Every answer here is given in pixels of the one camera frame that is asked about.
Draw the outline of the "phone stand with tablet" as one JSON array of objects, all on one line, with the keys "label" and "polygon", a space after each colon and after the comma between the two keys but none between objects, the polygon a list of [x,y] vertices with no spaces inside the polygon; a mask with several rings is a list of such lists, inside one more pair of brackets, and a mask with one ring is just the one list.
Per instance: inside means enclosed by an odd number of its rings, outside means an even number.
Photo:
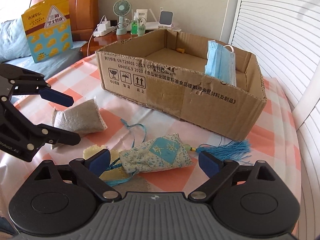
[{"label": "phone stand with tablet", "polygon": [[180,32],[181,28],[174,25],[173,18],[174,18],[174,13],[172,11],[162,10],[159,16],[158,29],[168,29],[168,30]]}]

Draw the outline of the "brown cardboard box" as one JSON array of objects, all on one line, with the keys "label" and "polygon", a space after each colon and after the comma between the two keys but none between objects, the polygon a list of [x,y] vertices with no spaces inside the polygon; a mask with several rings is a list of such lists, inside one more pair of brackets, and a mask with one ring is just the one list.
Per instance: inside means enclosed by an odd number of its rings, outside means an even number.
[{"label": "brown cardboard box", "polygon": [[204,73],[208,41],[160,29],[114,42],[95,53],[101,85],[139,105],[243,140],[267,102],[257,58],[235,48],[236,86],[224,83]]}]

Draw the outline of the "wooden nightstand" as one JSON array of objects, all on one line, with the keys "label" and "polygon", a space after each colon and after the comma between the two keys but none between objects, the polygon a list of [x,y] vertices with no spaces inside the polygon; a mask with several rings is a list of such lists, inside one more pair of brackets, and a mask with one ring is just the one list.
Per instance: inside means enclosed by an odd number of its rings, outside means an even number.
[{"label": "wooden nightstand", "polygon": [[137,37],[137,35],[131,35],[130,32],[126,33],[125,35],[116,35],[116,32],[110,32],[105,36],[101,37],[93,37],[89,42],[84,44],[80,51],[82,52],[83,57],[90,56],[95,53],[96,50],[100,49],[101,47],[108,46],[117,41],[121,40],[128,40],[130,38]]}]

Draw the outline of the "white power strip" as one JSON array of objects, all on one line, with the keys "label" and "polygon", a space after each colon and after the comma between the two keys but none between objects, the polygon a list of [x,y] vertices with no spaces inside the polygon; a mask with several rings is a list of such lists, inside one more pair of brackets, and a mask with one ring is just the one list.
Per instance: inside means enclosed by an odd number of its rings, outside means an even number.
[{"label": "white power strip", "polygon": [[97,29],[93,32],[94,37],[102,37],[105,36],[116,28],[111,25],[111,21],[103,21],[97,25]]}]

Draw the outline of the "orange foam earplug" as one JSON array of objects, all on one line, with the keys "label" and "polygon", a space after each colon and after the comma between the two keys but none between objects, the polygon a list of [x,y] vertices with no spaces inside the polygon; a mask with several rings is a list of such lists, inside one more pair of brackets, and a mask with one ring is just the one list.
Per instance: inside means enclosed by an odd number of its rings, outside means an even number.
[{"label": "orange foam earplug", "polygon": [[176,49],[177,52],[184,54],[185,50],[183,48],[177,48]]}]

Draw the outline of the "blue patterned sachet with tassel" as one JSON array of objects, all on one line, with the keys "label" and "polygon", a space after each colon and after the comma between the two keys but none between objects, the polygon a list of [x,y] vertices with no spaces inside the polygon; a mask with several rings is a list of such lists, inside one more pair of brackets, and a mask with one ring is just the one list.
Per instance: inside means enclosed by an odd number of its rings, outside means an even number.
[{"label": "blue patterned sachet with tassel", "polygon": [[119,152],[121,165],[126,173],[132,177],[138,173],[150,173],[175,168],[183,168],[193,165],[189,152],[200,154],[202,151],[209,152],[221,161],[231,159],[243,164],[248,158],[250,144],[248,140],[230,141],[227,144],[217,146],[201,144],[193,148],[184,144],[177,133],[157,137],[143,141],[139,145],[132,144],[128,150]]}]

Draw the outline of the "pink checkered tablecloth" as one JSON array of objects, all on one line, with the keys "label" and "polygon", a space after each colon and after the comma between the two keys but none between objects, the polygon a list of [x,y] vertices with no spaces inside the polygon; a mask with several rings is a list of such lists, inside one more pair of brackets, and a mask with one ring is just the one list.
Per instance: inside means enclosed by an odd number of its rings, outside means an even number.
[{"label": "pink checkered tablecloth", "polygon": [[[95,57],[78,61],[49,79],[56,90],[72,96],[76,104],[95,99],[107,129],[89,134],[80,144],[52,149],[44,146],[31,163],[1,154],[1,214],[7,214],[7,206],[13,194],[44,159],[65,164],[82,156],[83,150],[92,145],[106,145],[122,150],[138,144],[143,138],[153,139],[177,133],[184,143],[198,146],[202,143],[223,145],[227,139],[213,132],[177,120],[164,113],[128,102],[102,89],[100,73]],[[246,160],[267,161],[296,197],[300,197],[300,155],[291,109],[284,92],[275,79],[264,80],[267,103],[248,139],[251,152]]]}]

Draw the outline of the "yellow blue snack bag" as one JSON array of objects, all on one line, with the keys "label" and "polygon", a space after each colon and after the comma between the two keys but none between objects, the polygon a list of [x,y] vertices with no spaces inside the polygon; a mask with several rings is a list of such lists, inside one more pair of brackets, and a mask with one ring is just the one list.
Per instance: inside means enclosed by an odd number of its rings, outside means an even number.
[{"label": "yellow blue snack bag", "polygon": [[69,0],[44,0],[21,16],[34,62],[59,55],[73,45]]}]

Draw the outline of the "green desk fan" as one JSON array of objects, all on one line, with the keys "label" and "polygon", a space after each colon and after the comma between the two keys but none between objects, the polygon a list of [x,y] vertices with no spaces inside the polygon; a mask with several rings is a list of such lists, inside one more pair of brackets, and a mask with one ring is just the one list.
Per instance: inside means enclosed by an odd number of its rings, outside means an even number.
[{"label": "green desk fan", "polygon": [[116,35],[125,35],[127,33],[127,25],[129,20],[126,18],[131,11],[131,3],[127,0],[118,0],[113,5],[113,12],[119,17]]}]

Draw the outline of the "green tube bottle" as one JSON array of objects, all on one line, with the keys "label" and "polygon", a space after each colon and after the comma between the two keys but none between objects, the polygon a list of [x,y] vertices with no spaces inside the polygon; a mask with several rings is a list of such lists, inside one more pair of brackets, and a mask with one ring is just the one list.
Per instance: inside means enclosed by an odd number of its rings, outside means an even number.
[{"label": "green tube bottle", "polygon": [[137,35],[143,36],[146,31],[146,23],[148,18],[148,10],[147,9],[137,9]]}]

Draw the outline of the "blue bed sheet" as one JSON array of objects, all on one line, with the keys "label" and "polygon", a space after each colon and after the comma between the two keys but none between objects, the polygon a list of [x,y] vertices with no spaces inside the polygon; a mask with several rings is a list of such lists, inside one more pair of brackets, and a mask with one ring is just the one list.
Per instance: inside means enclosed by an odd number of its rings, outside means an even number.
[{"label": "blue bed sheet", "polygon": [[47,60],[34,62],[22,20],[1,23],[1,63],[12,64],[44,75],[48,79],[83,58],[80,48],[86,41],[75,41],[71,49]]}]

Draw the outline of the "blue surgical masks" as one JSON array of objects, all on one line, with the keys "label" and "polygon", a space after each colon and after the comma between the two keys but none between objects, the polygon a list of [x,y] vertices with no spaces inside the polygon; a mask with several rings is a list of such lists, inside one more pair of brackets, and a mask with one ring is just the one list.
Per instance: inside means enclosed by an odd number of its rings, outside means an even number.
[{"label": "blue surgical masks", "polygon": [[229,44],[222,45],[215,40],[209,40],[204,73],[224,83],[236,86],[234,48]]}]

